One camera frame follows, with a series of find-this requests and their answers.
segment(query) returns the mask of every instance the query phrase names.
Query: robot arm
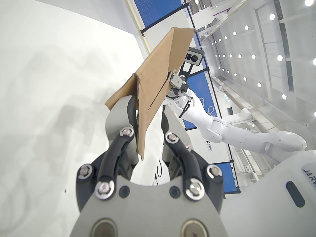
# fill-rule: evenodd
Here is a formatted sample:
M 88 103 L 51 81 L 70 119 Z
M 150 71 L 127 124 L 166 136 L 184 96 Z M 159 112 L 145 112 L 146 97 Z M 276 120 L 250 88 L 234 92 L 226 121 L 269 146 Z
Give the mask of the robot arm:
M 182 115 L 184 120 L 193 123 L 200 130 L 202 137 L 208 141 L 225 142 L 262 154 L 274 165 L 306 148 L 306 141 L 295 133 L 257 133 L 228 126 L 223 119 L 208 115 L 192 90 L 187 89 L 186 92 L 175 95 L 175 89 L 171 88 L 163 104 L 168 105 L 178 116 Z

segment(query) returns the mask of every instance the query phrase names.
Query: folded cardboard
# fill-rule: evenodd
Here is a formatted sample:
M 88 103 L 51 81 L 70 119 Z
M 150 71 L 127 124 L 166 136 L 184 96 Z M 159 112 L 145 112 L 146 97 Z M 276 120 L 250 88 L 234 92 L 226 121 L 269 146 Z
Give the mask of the folded cardboard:
M 147 128 L 170 89 L 171 75 L 183 64 L 193 35 L 194 29 L 171 28 L 139 69 L 105 103 L 111 110 L 122 97 L 132 95 L 137 98 L 137 151 L 142 160 Z

